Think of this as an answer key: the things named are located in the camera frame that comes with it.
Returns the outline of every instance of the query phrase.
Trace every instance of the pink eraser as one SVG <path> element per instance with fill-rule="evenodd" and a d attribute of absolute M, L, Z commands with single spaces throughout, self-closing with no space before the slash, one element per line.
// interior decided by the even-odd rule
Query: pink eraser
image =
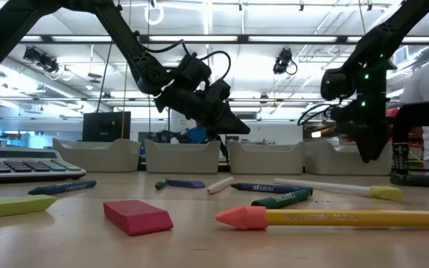
<path fill-rule="evenodd" d="M 216 220 L 241 230 L 267 228 L 266 208 L 241 206 L 216 214 Z"/>
<path fill-rule="evenodd" d="M 105 217 L 129 236 L 173 228 L 167 211 L 138 200 L 104 202 Z"/>

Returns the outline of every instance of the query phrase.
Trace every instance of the red eraser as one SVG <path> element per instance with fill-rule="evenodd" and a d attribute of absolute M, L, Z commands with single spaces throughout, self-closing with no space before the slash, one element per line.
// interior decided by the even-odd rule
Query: red eraser
<path fill-rule="evenodd" d="M 173 228 L 168 212 L 138 200 L 104 202 L 105 217 L 129 236 Z"/>

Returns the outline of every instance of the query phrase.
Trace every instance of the beige bin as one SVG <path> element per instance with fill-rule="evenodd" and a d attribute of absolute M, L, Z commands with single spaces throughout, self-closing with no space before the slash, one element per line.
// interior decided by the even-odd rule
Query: beige bin
<path fill-rule="evenodd" d="M 160 144 L 145 140 L 147 172 L 217 173 L 220 142 Z"/>
<path fill-rule="evenodd" d="M 336 150 L 328 141 L 314 141 L 305 146 L 305 172 L 309 174 L 386 176 L 392 171 L 391 143 L 385 145 L 377 161 L 368 164 L 362 162 L 355 145 Z"/>
<path fill-rule="evenodd" d="M 128 139 L 90 142 L 53 138 L 52 147 L 65 161 L 91 172 L 136 171 L 139 164 L 140 143 Z"/>
<path fill-rule="evenodd" d="M 231 173 L 302 174 L 305 143 L 295 145 L 257 145 L 228 142 Z"/>

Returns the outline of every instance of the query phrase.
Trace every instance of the calculator display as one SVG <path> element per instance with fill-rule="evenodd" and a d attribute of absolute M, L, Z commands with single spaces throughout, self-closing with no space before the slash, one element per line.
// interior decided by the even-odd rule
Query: calculator display
<path fill-rule="evenodd" d="M 53 152 L 31 152 L 24 150 L 0 150 L 0 158 L 32 158 L 32 159 L 57 159 Z"/>

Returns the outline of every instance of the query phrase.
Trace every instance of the blue object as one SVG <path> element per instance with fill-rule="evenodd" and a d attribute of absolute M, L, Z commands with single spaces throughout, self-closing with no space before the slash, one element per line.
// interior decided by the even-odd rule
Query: blue object
<path fill-rule="evenodd" d="M 167 184 L 170 186 L 185 187 L 185 188 L 204 188 L 205 187 L 205 183 L 203 181 L 194 181 L 194 180 L 167 179 Z"/>
<path fill-rule="evenodd" d="M 190 139 L 190 143 L 194 144 L 204 144 L 208 139 L 208 135 L 206 135 L 206 130 L 202 127 L 194 127 L 188 130 L 185 133 L 185 136 Z"/>
<path fill-rule="evenodd" d="M 261 191 L 266 193 L 276 193 L 276 194 L 287 194 L 294 191 L 306 190 L 309 193 L 314 192 L 312 187 L 302 187 L 302 186 L 286 186 L 286 185 L 263 185 L 255 183 L 235 183 L 231 184 L 231 187 L 241 191 Z"/>
<path fill-rule="evenodd" d="M 67 191 L 75 191 L 85 188 L 94 187 L 97 184 L 96 181 L 85 181 L 85 182 L 70 182 L 59 185 L 42 186 L 30 190 L 28 194 L 60 194 Z"/>

